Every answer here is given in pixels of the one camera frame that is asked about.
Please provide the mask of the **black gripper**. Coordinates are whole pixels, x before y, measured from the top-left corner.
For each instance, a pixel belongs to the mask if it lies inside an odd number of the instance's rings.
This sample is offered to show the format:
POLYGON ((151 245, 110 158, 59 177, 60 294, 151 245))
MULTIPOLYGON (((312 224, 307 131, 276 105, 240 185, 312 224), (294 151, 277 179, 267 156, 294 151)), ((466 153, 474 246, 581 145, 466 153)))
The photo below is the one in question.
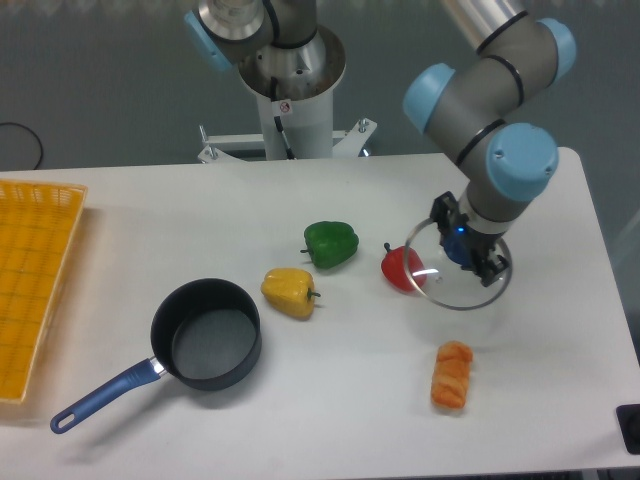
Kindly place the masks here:
POLYGON ((496 245, 504 233, 481 232, 471 225, 466 214, 458 213, 458 202, 447 191, 434 199, 430 218, 442 239, 452 232, 452 261, 458 265, 472 265, 481 285, 489 287, 506 270, 506 258, 496 252, 496 245))

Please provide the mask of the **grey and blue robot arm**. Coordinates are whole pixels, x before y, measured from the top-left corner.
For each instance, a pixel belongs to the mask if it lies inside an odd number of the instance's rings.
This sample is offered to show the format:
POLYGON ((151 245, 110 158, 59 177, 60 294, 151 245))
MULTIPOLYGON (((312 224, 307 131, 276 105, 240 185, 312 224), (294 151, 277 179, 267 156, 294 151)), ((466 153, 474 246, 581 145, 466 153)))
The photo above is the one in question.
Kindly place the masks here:
MULTIPOLYGON (((571 69, 576 43, 564 24, 535 20, 518 1, 444 7, 477 63, 461 73, 430 66, 409 86, 403 110, 468 179, 460 197, 438 197, 430 216, 448 258, 487 286, 510 269, 502 236, 559 161, 545 130, 506 116, 571 69)), ((219 71, 236 68, 255 96, 269 158, 333 153, 333 90, 346 58, 318 23, 315 2, 202 1, 184 21, 205 61, 219 71)))

